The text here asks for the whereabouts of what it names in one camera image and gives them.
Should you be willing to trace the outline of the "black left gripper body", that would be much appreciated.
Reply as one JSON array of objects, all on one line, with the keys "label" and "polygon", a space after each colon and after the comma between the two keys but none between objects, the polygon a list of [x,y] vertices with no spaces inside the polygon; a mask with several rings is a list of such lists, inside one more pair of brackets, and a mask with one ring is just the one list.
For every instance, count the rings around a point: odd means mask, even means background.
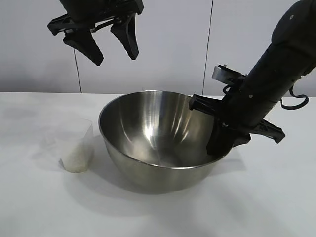
[{"label": "black left gripper body", "polygon": [[62,0],[66,14],[52,19],[47,27],[56,35],[66,30],[93,29],[96,23],[119,21],[144,10],[141,0]]}]

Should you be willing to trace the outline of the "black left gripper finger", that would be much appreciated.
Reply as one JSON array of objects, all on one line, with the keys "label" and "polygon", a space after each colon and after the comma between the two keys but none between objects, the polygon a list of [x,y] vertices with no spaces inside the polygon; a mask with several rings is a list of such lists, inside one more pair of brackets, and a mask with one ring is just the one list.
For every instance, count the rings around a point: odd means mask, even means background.
[{"label": "black left gripper finger", "polygon": [[116,18],[110,29],[111,33],[120,41],[131,60],[136,60],[139,54],[135,19],[135,13]]},{"label": "black left gripper finger", "polygon": [[76,49],[96,66],[100,66],[104,56],[97,46],[90,30],[76,30],[65,33],[64,44]]}]

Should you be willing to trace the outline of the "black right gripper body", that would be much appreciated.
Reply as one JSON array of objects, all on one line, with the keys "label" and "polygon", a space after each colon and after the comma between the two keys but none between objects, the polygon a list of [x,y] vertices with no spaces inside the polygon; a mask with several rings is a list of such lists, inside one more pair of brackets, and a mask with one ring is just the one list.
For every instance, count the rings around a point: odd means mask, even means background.
[{"label": "black right gripper body", "polygon": [[193,95],[189,101],[190,110],[214,116],[233,131],[258,134],[279,143],[285,134],[281,128],[265,120],[265,116],[286,93],[286,83],[246,81],[229,85],[227,94],[221,100]]}]

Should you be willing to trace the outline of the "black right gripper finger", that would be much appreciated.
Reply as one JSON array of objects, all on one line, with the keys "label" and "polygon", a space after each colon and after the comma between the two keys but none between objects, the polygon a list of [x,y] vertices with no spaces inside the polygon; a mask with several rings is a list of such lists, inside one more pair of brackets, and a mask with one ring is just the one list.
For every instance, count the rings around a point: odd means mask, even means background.
[{"label": "black right gripper finger", "polygon": [[232,136],[233,136],[233,145],[232,145],[233,148],[240,145],[247,144],[251,140],[251,136],[249,133],[243,133],[240,131],[233,131]]},{"label": "black right gripper finger", "polygon": [[219,119],[214,120],[213,130],[206,146],[210,156],[226,156],[233,147],[232,131],[225,127]]}]

